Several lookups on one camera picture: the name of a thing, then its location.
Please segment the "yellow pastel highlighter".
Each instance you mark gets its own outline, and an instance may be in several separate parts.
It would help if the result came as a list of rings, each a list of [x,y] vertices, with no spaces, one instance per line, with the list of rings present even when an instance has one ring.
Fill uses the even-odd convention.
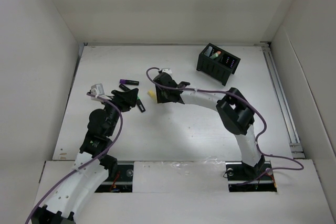
[[[157,98],[156,98],[156,93],[152,90],[148,91],[148,96],[155,102],[157,103]]]

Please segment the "blue pastel highlighter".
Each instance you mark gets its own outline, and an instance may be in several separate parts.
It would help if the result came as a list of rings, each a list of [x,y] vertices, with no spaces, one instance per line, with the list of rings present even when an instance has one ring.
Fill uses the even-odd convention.
[[[210,56],[213,55],[213,53],[214,53],[214,49],[213,49],[213,47],[212,47],[212,46],[209,46],[209,47],[207,48],[207,50],[204,52],[204,55],[207,56],[207,57],[210,57]]]

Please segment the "green pastel highlighter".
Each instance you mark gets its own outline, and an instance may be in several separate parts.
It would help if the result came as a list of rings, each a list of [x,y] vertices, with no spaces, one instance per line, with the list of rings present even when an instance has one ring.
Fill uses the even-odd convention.
[[[210,56],[211,59],[216,59],[219,55],[214,53],[213,55]]]

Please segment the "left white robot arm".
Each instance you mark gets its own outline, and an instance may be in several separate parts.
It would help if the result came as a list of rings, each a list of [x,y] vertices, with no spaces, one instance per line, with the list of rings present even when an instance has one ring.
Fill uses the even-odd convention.
[[[58,181],[40,199],[27,217],[26,223],[76,223],[84,205],[105,181],[116,177],[118,161],[108,155],[109,149],[119,138],[123,127],[123,112],[136,106],[139,90],[113,90],[111,96],[98,91],[87,93],[104,107],[89,115],[87,132],[79,148],[71,171]]]

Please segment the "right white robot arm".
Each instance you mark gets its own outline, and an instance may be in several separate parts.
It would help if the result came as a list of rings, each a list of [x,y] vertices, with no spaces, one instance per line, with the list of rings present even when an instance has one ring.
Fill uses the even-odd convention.
[[[265,158],[257,149],[255,140],[255,112],[245,103],[245,97],[238,89],[231,88],[222,98],[217,93],[186,90],[188,82],[176,83],[169,73],[162,70],[153,82],[156,83],[158,103],[198,105],[218,112],[225,129],[236,138],[245,179],[254,179],[261,174]]]

